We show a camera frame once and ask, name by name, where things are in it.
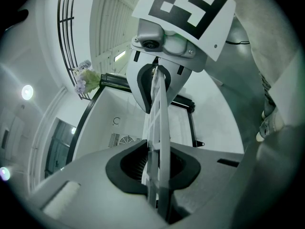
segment light fixture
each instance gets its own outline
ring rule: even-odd
[[[126,53],[126,51],[120,53],[118,56],[116,56],[116,57],[114,58],[114,61],[115,61],[115,62],[118,61],[120,58],[122,58],[122,57],[125,55],[125,53]]]
[[[10,171],[6,167],[0,168],[0,177],[3,181],[7,181],[10,178]]]
[[[33,93],[33,88],[30,85],[26,85],[21,91],[21,96],[24,100],[30,100],[33,97]]]
[[[73,128],[71,129],[71,134],[74,135],[75,131],[76,131],[76,128],[73,127]]]

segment black railing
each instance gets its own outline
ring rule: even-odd
[[[58,0],[57,6],[57,30],[61,54],[65,63],[68,75],[73,86],[76,85],[76,80],[73,75],[73,69],[78,66],[74,43],[72,22],[74,0]],[[88,94],[79,94],[80,99],[91,100]]]

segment purple flower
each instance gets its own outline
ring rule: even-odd
[[[74,90],[77,94],[82,94],[85,89],[86,89],[86,86],[85,86],[86,82],[85,81],[82,81],[82,82],[78,82],[75,87],[74,87]]]
[[[91,62],[89,60],[85,60],[79,64],[78,68],[80,71],[82,71],[84,69],[88,69],[90,66],[91,66]]]
[[[84,81],[83,79],[83,75],[82,74],[78,74],[75,76],[75,80],[76,80],[76,83],[82,83]]]

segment cable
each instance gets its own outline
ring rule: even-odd
[[[231,44],[231,45],[247,45],[247,44],[250,44],[249,41],[242,41],[242,42],[229,42],[229,41],[225,41],[225,43]]]

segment black rubber seal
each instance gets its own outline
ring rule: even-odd
[[[152,107],[151,89],[153,81],[152,71],[154,67],[155,66],[153,64],[146,64],[140,69],[137,77],[138,87],[140,89],[140,93],[145,105],[145,112],[147,114],[151,112]]]
[[[183,162],[183,170],[169,180],[170,190],[174,191],[191,185],[200,173],[201,166],[197,159],[173,147],[171,147],[171,153],[174,153]]]
[[[125,157],[139,151],[148,152],[147,140],[142,140],[134,146],[113,156],[106,165],[106,174],[108,179],[121,191],[131,194],[143,194],[147,196],[147,186],[129,177],[122,170],[121,166],[121,162]]]

